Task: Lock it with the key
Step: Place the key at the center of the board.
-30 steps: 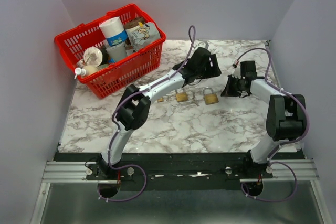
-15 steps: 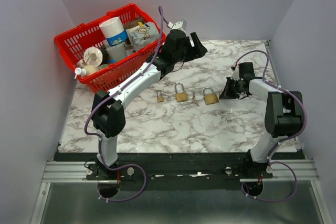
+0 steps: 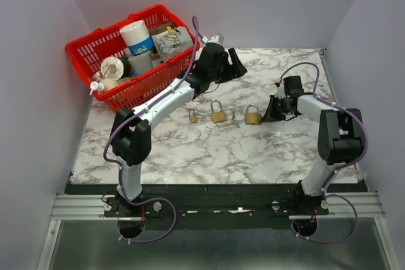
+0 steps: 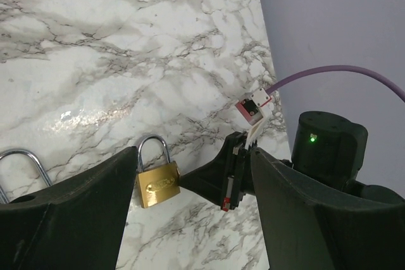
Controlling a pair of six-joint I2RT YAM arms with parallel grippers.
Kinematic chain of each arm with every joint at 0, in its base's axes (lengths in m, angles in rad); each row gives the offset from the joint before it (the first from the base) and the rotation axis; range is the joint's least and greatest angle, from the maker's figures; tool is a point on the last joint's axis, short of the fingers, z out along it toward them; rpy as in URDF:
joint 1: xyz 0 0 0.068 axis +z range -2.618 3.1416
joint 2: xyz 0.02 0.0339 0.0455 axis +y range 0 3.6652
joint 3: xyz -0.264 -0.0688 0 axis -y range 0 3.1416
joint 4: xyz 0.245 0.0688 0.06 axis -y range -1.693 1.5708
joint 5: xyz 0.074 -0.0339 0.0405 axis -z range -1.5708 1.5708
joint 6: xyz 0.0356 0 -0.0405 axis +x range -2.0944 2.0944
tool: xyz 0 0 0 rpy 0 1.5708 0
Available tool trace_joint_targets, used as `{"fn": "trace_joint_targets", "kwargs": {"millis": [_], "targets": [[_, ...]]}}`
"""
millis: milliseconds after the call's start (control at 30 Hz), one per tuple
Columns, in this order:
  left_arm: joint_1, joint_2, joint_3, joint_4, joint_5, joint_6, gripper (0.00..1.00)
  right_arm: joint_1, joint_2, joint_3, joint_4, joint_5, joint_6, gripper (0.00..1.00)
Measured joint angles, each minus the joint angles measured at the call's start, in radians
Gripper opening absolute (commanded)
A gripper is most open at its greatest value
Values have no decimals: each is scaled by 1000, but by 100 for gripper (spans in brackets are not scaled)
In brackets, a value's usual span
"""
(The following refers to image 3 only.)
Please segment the small brass padlock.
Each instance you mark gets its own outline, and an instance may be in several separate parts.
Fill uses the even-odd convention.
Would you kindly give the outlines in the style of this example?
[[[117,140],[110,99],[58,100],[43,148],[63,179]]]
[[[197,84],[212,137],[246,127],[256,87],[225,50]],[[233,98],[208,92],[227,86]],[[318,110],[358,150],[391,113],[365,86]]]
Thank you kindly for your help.
[[[194,109],[188,109],[189,113],[189,123],[194,124],[197,123],[197,116]]]

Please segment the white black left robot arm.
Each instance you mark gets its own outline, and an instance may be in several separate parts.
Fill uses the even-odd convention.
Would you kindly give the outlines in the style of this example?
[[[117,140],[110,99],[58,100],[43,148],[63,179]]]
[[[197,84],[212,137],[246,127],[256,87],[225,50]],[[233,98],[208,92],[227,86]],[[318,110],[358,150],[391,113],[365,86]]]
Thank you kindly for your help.
[[[112,147],[116,158],[110,159],[106,154],[103,157],[119,166],[117,191],[122,198],[118,208],[124,215],[134,216],[140,210],[141,166],[151,152],[152,131],[174,110],[205,93],[212,83],[229,82],[246,73],[234,48],[225,50],[208,42],[199,59],[181,71],[166,89],[132,110],[123,107],[116,113],[106,144]]]

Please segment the brass padlock long shackle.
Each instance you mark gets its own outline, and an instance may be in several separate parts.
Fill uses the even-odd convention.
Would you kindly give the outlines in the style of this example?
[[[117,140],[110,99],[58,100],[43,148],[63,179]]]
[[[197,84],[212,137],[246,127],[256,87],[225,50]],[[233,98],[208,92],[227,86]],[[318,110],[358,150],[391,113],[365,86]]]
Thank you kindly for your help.
[[[218,105],[218,111],[215,110],[215,104]],[[223,110],[222,104],[219,100],[212,100],[210,102],[210,106],[211,106],[211,116],[212,116],[212,120],[213,123],[223,123],[227,121],[227,115]]]

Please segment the large brass padlock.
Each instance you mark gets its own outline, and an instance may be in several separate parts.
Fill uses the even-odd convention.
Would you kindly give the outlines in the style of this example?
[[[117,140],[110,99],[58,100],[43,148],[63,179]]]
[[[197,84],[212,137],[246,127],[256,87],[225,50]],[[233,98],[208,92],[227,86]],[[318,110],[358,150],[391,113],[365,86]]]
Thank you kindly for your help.
[[[247,125],[261,125],[262,115],[259,112],[259,107],[255,104],[249,104],[245,112],[245,124]]]

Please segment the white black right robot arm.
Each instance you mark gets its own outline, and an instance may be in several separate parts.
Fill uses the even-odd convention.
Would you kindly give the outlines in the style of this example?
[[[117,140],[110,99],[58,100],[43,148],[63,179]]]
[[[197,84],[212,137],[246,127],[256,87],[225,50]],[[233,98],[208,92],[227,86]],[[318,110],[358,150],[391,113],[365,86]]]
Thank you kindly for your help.
[[[305,92],[301,77],[291,76],[275,84],[277,91],[270,101],[263,122],[288,121],[306,116],[318,122],[318,159],[300,181],[301,193],[291,198],[292,209],[306,214],[314,207],[312,197],[323,195],[337,173],[359,161],[368,148],[361,111],[344,108]]]

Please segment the silver key bunch with ring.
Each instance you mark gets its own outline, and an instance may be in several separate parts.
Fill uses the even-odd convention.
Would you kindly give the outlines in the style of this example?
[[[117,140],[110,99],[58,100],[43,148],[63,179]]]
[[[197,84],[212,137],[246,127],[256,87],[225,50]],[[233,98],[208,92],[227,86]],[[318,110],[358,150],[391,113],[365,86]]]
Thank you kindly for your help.
[[[236,119],[235,111],[232,111],[231,124],[233,124],[237,128],[240,128],[239,122]]]

